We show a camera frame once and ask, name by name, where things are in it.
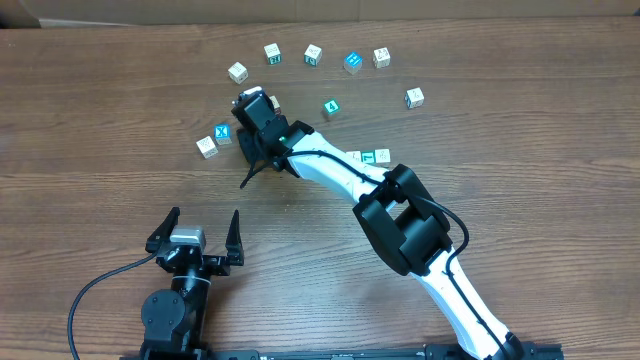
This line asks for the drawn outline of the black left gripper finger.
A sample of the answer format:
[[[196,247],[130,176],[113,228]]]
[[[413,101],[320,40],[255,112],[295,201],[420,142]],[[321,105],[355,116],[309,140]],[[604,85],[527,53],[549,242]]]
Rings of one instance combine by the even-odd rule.
[[[239,220],[239,211],[235,210],[231,219],[229,231],[225,242],[228,263],[230,266],[244,265],[244,248],[241,241]]]
[[[178,218],[180,216],[180,208],[173,207],[164,221],[152,232],[147,238],[145,244],[145,251],[148,253],[156,253],[160,247],[169,240],[170,235],[178,224]]]

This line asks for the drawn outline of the wooden cube with hook drawing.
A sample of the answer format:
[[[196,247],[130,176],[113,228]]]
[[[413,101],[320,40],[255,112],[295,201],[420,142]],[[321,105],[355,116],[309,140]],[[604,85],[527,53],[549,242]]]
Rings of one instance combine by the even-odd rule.
[[[348,151],[347,155],[356,161],[362,161],[362,155],[360,151]]]

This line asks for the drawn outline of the green number seven cube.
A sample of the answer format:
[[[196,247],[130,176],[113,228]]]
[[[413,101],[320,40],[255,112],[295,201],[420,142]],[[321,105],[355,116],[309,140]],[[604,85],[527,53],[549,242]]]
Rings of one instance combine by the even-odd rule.
[[[376,154],[374,151],[363,151],[361,153],[361,161],[366,164],[376,163]]]

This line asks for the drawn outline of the wooden cube ice cream drawing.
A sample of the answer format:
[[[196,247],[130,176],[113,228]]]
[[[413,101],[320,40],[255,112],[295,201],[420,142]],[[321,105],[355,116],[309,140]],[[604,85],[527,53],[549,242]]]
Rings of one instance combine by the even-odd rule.
[[[375,149],[375,161],[378,166],[388,168],[391,164],[390,151],[388,149]]]

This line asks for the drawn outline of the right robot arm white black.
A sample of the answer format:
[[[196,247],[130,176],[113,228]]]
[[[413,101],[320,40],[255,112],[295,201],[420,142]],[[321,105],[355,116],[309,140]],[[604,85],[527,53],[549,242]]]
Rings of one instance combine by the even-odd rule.
[[[435,202],[417,175],[399,164],[388,170],[363,163],[329,143],[309,125],[272,119],[242,123],[237,132],[249,174],[267,167],[321,184],[353,204],[353,213],[380,259],[413,276],[474,359],[520,359],[519,339],[498,320],[458,261],[462,246],[448,233],[460,218]]]

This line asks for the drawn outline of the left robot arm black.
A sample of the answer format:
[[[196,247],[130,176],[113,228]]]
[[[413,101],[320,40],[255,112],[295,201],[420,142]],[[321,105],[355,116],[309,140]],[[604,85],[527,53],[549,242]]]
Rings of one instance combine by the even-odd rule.
[[[202,340],[209,288],[214,276],[228,276],[244,264],[239,212],[233,213],[224,255],[205,253],[202,227],[180,225],[174,207],[146,240],[145,250],[172,275],[171,287],[150,294],[141,307],[145,327],[139,359],[213,359]]]

